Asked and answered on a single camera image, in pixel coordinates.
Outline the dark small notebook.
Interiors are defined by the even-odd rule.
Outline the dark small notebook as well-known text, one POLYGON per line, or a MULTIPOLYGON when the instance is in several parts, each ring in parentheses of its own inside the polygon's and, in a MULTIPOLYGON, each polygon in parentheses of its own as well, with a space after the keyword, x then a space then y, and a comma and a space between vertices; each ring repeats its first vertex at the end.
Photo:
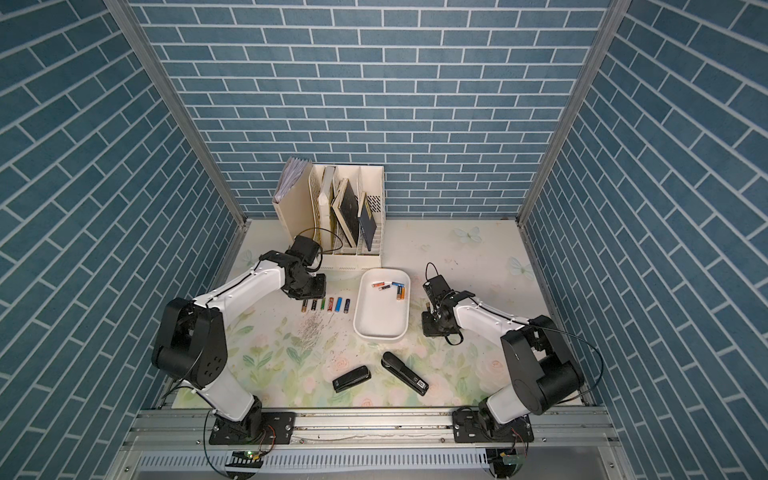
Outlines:
POLYGON ((364 192, 359 205, 358 212, 359 234, 360 238, 368 252, 373 251, 374 238, 377 231, 377 223, 374 217, 373 208, 369 195, 364 192))

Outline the white plastic storage tray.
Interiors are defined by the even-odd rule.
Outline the white plastic storage tray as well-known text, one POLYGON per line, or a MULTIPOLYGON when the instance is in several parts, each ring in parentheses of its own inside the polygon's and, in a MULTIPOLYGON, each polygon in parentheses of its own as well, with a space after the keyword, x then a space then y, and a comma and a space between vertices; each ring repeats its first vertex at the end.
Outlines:
POLYGON ((360 279, 353 329, 366 340, 396 342, 408 329, 411 280, 405 271, 388 268, 367 270, 360 279), (389 282, 391 288, 379 290, 372 284, 389 282), (396 299, 396 286, 405 284, 404 299, 396 299))

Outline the aluminium front rail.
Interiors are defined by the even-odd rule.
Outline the aluminium front rail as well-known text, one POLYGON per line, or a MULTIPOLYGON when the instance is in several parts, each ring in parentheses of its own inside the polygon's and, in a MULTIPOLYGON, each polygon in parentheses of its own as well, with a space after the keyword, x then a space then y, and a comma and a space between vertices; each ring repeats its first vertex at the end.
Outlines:
MULTIPOLYGON (((278 434, 277 447, 291 448, 451 448, 618 447, 620 440, 602 407, 555 407, 531 416, 506 438, 492 441, 467 417, 466 408, 306 408, 266 409, 264 419, 278 434)), ((202 448, 213 424, 205 410, 143 410, 122 445, 124 450, 202 448)))

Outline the black framed tablet board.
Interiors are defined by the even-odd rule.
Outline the black framed tablet board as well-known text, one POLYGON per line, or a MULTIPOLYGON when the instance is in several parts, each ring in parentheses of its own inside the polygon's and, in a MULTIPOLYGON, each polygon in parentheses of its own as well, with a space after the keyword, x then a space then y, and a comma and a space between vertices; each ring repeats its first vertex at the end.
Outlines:
POLYGON ((359 236, 358 200, 348 178, 339 184, 332 208, 347 244, 356 248, 359 236))

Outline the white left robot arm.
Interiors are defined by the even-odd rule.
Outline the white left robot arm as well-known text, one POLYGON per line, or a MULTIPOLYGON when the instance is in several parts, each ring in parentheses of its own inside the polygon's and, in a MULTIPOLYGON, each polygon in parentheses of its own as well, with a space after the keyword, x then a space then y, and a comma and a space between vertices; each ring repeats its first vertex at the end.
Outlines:
POLYGON ((321 258, 321 246, 299 235, 288 250, 262 254, 254 267, 226 284, 193 299, 171 300, 163 310, 152 364, 191 388, 220 418, 244 421, 257 398, 227 367, 226 329, 275 291, 300 301, 324 297, 326 277, 314 265, 321 258))

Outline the large black stapler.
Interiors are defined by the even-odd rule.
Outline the large black stapler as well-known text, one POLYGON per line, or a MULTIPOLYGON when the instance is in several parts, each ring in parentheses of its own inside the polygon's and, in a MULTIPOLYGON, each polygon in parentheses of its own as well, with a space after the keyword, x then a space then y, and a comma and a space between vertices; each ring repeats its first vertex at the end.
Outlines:
POLYGON ((403 382, 409 388, 414 390, 418 395, 425 396, 429 385, 428 383, 411 370, 399 357, 392 352, 386 351, 382 355, 381 365, 390 374, 395 376, 398 380, 403 382))

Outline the small black stapler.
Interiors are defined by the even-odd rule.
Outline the small black stapler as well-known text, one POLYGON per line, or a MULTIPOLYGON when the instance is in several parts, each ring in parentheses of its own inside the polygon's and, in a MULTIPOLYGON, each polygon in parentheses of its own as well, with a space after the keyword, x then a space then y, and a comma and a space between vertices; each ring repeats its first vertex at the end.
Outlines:
POLYGON ((332 381, 336 393, 353 388, 371 379, 371 372, 365 365, 359 366, 332 381))

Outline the purple paper stack folder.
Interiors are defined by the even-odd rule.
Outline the purple paper stack folder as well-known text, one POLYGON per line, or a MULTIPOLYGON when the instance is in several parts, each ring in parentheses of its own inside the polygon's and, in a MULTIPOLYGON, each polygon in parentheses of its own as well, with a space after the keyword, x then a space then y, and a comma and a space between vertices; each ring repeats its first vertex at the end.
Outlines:
POLYGON ((273 202, 279 204, 299 182, 305 170, 309 167, 311 167, 311 162, 309 160, 295 157, 289 158, 282 169, 281 176, 274 192, 273 202))

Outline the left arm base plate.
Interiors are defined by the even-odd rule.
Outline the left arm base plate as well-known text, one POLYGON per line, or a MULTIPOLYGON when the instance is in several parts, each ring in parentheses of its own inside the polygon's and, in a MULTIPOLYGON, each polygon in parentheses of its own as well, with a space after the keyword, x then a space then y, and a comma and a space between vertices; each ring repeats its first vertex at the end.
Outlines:
POLYGON ((211 445, 287 445, 291 441, 296 413, 290 411, 251 412, 234 422, 215 416, 208 443, 211 445))

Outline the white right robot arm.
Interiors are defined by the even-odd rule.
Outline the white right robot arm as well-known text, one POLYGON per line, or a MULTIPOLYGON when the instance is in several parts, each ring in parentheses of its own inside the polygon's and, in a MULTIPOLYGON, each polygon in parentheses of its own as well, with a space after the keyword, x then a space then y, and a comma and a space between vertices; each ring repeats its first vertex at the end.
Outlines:
POLYGON ((423 288, 430 303, 422 314, 425 335, 447 339, 470 331, 503 351, 510 383, 479 406, 489 427, 541 415, 584 384, 567 333, 549 317, 528 319, 493 309, 473 293, 451 288, 441 275, 423 288))

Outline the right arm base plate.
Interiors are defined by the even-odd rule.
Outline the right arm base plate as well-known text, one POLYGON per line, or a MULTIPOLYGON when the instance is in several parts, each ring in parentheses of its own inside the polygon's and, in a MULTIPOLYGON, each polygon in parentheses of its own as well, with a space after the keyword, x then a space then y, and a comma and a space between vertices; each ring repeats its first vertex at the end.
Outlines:
POLYGON ((487 410, 459 407, 451 413, 456 443, 531 443, 534 434, 529 417, 498 423, 487 410))

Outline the beige file organizer rack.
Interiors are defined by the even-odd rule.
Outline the beige file organizer rack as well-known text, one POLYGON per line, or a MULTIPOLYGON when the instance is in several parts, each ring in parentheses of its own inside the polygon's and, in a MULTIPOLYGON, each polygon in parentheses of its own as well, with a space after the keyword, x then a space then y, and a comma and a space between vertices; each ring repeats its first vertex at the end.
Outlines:
POLYGON ((324 252, 323 267, 330 270, 365 270, 382 266, 383 237, 386 222, 385 171, 381 166, 331 165, 311 162, 292 190, 283 200, 272 205, 286 234, 302 235, 317 242, 324 252), (377 231, 373 251, 368 252, 358 236, 356 248, 351 248, 337 224, 332 208, 339 184, 348 178, 358 200, 369 195, 377 231))

